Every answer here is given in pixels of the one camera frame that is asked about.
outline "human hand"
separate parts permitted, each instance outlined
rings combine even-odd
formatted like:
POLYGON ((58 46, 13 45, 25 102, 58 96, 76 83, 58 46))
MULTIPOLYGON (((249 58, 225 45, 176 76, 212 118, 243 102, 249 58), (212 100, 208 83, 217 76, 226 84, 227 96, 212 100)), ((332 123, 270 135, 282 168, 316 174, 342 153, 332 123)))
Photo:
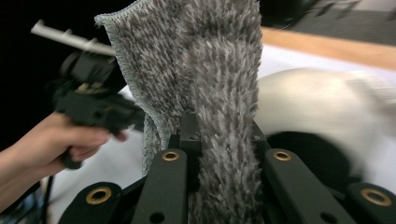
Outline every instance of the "human hand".
MULTIPOLYGON (((36 169, 44 177, 64 169, 62 155, 69 147, 73 161, 84 161, 94 155, 109 136, 105 129, 77 126, 66 115, 52 113, 12 147, 26 169, 36 169)), ((123 133, 116 137, 126 140, 123 133)))

